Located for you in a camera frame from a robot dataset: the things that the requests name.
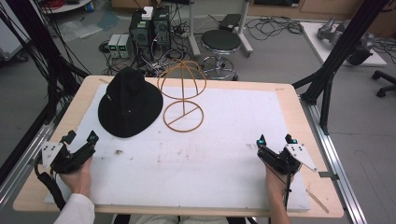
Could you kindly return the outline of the person's right hand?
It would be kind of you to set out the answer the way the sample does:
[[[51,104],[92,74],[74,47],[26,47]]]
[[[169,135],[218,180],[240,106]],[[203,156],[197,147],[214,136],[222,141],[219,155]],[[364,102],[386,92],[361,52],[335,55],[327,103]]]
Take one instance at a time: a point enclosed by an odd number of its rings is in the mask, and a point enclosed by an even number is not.
[[[269,200],[282,201],[286,194],[287,177],[275,171],[270,165],[265,164],[265,187]]]

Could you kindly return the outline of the grey metal bracket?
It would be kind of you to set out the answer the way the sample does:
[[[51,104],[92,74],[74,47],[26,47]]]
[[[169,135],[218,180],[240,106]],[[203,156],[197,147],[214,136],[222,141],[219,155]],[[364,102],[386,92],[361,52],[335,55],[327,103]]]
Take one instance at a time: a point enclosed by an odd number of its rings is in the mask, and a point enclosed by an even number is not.
[[[339,180],[338,174],[334,174],[332,172],[318,172],[318,174],[321,178],[325,178],[325,177],[330,178],[331,181]]]

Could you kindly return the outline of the white platform board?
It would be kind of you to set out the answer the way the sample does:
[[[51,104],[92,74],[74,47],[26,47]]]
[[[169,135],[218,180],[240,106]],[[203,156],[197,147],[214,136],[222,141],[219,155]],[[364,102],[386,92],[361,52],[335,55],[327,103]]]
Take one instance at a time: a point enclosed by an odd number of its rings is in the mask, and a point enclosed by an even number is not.
[[[322,23],[302,22],[301,25],[304,27],[304,35],[309,40],[311,47],[316,52],[320,61],[324,63],[332,51],[332,44],[326,39],[320,40],[317,38],[318,29],[322,26]],[[373,49],[371,53],[372,55],[361,66],[381,67],[387,65]]]

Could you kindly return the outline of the brown wire hat stand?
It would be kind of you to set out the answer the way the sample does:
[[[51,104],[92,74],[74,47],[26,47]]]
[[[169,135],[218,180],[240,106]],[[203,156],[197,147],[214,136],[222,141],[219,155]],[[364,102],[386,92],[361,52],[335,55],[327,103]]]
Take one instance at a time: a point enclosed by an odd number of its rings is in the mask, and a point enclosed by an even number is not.
[[[165,91],[167,81],[177,75],[180,93]],[[171,60],[159,75],[156,83],[161,94],[173,102],[163,110],[163,122],[167,128],[177,133],[189,133],[197,130],[205,120],[205,111],[193,101],[206,89],[207,80],[199,64],[194,61]]]

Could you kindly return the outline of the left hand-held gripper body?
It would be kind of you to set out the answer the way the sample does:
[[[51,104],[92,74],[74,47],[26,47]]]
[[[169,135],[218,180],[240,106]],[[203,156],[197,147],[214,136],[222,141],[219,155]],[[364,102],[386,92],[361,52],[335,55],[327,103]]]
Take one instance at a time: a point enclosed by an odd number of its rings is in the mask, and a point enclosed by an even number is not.
[[[95,143],[86,143],[71,153],[64,143],[45,142],[41,146],[42,164],[57,174],[70,174],[78,170],[95,152]]]

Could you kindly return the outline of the clear plastic sheet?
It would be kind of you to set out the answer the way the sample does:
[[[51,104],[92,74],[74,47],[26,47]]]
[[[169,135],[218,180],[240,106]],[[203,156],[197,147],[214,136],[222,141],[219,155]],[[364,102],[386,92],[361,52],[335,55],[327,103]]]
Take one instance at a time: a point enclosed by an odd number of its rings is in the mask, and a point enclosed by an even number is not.
[[[64,41],[85,39],[102,31],[96,24],[84,25],[81,21],[67,21],[59,26]]]

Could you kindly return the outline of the aluminium rail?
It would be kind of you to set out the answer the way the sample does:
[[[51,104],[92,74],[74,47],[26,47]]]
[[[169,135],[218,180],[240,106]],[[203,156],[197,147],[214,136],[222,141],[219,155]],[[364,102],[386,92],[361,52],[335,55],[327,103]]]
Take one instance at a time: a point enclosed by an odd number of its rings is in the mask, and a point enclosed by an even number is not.
[[[28,175],[40,146],[50,139],[56,127],[55,121],[33,124],[7,158],[5,167],[0,168],[0,210]]]
[[[351,224],[368,224],[332,139],[319,125],[320,111],[318,107],[303,100],[300,102],[315,136],[321,158],[326,165],[326,172],[332,172],[339,176],[339,180],[332,181],[332,184],[349,222]]]

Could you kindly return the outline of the black brimmed hat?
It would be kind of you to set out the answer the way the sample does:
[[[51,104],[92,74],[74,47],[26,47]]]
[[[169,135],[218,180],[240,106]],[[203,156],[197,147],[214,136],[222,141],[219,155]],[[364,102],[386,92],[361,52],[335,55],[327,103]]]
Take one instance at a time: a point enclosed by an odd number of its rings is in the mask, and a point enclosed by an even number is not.
[[[127,138],[145,131],[163,110],[163,95],[144,75],[131,67],[121,69],[106,87],[98,118],[109,133]]]

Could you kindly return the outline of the black flat box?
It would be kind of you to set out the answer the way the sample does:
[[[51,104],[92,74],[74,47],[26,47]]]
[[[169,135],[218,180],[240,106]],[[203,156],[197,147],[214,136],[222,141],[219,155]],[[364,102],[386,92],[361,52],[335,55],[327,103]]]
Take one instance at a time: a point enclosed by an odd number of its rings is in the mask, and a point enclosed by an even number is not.
[[[240,14],[227,14],[219,23],[219,29],[231,32],[239,23],[240,19]]]

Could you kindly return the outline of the person's left hand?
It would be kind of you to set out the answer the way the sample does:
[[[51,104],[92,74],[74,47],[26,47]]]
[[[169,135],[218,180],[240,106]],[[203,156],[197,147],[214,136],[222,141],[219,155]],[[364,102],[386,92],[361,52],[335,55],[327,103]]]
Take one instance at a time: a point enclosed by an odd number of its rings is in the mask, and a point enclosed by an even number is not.
[[[91,163],[92,158],[88,158],[83,165],[71,174],[60,174],[62,181],[72,193],[81,194],[87,198],[91,195]]]

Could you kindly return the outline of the thin wooden stick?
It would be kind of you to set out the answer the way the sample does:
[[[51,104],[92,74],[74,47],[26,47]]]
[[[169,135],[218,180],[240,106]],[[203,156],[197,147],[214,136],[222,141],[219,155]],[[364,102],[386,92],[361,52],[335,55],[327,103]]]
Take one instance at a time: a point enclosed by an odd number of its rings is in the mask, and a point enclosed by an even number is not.
[[[330,210],[325,206],[325,204],[309,189],[305,190],[307,194],[312,198],[313,201],[326,213],[329,214]]]

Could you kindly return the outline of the white stand leg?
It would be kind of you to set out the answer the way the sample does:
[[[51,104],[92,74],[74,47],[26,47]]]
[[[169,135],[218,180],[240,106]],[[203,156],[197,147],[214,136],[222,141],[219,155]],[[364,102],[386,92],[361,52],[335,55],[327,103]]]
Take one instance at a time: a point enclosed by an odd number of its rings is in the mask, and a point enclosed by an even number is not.
[[[189,2],[189,31],[188,39],[191,46],[192,56],[194,58],[199,58],[201,56],[201,51],[199,50],[195,34],[194,34],[194,0],[188,0]]]
[[[246,52],[246,56],[249,57],[253,52],[253,48],[248,42],[248,39],[245,36],[246,22],[248,16],[248,8],[251,0],[243,0],[242,8],[241,8],[241,20],[238,28],[236,29],[237,35],[241,41],[241,46]]]

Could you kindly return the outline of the white foam mat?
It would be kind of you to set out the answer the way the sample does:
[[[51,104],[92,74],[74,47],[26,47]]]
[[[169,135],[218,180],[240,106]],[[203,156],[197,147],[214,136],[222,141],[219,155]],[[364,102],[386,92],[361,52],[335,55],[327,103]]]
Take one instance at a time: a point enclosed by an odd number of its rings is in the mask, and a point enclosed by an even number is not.
[[[268,207],[265,166],[256,142],[280,152],[289,130],[273,91],[205,89],[200,107],[184,116],[165,88],[163,113],[146,130],[119,138],[99,123],[101,85],[78,125],[70,151],[89,133],[99,140],[92,160],[92,201],[97,205],[166,208],[260,209]]]

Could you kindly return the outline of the white round table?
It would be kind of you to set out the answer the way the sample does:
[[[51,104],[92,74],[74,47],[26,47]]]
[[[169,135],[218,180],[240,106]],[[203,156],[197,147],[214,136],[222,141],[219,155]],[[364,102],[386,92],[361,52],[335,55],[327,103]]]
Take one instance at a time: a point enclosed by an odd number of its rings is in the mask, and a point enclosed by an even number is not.
[[[38,5],[45,14],[62,13],[81,7],[93,9],[92,0],[41,0]]]

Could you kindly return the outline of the grey power supply unit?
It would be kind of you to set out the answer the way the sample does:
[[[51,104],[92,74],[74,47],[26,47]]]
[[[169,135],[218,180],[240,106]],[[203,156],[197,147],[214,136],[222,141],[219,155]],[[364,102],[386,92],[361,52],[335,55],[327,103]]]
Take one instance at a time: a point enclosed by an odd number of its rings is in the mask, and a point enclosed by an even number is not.
[[[127,59],[132,55],[132,42],[129,35],[121,35],[118,42],[120,57]]]
[[[110,55],[112,58],[119,58],[120,53],[118,50],[118,43],[120,40],[120,35],[112,35],[107,43]]]

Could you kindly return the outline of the black frame post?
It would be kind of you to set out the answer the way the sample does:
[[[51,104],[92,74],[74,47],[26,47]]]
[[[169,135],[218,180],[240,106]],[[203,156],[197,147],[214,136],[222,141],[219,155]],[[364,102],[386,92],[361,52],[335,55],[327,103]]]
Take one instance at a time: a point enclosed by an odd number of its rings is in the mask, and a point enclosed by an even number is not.
[[[294,89],[309,84],[301,98],[310,105],[315,105],[318,97],[322,95],[319,125],[326,134],[329,134],[328,117],[333,78],[388,2],[389,0],[364,0],[322,66],[312,75],[292,84]]]
[[[37,52],[44,58],[44,62],[41,63],[32,48],[26,44],[5,14],[0,11],[0,19],[20,41],[48,83],[49,102],[46,105],[46,120],[50,121],[57,114],[59,102],[77,93],[80,87],[77,78],[85,78],[89,73],[67,61],[61,54],[50,36],[50,31],[39,18],[30,0],[6,0],[6,2],[30,37]]]

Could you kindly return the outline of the black round stool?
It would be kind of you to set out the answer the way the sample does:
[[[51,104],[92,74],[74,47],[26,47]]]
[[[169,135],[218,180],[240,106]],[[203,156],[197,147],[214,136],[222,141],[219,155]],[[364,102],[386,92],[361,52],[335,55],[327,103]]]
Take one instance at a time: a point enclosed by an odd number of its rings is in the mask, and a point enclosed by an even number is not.
[[[206,77],[212,79],[230,78],[237,81],[239,76],[234,70],[233,62],[225,55],[234,54],[240,49],[241,40],[237,34],[226,30],[211,30],[205,32],[201,37],[204,49],[213,53],[205,57],[201,63],[201,70]]]

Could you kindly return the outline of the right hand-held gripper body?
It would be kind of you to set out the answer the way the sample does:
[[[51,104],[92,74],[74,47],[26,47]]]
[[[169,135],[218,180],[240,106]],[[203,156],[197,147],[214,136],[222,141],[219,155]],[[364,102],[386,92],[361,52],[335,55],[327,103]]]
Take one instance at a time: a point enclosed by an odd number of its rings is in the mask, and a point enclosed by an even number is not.
[[[318,170],[304,144],[286,144],[275,153],[265,144],[257,144],[258,157],[282,175],[296,174],[302,165],[313,172]]]

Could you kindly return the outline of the black computer tower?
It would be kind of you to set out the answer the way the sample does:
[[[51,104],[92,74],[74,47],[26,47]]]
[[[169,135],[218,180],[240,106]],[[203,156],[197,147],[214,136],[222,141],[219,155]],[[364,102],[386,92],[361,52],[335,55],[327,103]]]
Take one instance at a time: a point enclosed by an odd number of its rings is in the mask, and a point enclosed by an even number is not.
[[[134,54],[140,61],[152,61],[151,44],[153,40],[152,21],[142,19],[142,10],[137,10],[132,15],[129,33],[134,45]]]
[[[170,7],[158,7],[154,9],[153,13],[153,25],[155,39],[157,45],[164,50],[171,48],[171,36],[170,36]]]

